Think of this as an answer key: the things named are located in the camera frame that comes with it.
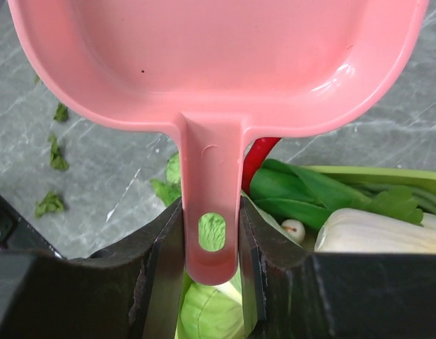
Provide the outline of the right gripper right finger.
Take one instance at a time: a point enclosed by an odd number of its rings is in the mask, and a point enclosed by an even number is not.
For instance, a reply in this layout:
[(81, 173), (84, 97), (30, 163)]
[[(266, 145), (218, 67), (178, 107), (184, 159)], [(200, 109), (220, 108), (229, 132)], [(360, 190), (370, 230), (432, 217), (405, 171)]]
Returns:
[(436, 255), (314, 253), (240, 204), (248, 338), (436, 338)]

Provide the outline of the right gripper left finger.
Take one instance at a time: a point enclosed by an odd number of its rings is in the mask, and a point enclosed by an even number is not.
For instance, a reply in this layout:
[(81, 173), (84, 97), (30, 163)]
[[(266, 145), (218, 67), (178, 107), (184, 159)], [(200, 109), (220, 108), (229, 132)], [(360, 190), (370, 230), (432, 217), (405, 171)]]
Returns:
[(0, 252), (0, 338), (173, 338), (182, 203), (88, 258)]

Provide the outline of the pink dustpan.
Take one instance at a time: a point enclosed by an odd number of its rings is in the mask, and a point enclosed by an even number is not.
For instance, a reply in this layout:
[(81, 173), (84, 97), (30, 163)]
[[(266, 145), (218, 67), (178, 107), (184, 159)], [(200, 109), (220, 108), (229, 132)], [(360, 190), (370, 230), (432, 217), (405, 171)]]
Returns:
[(369, 110), (411, 56), (426, 1), (10, 1), (40, 80), (97, 124), (179, 148), (185, 263), (231, 279), (243, 154)]

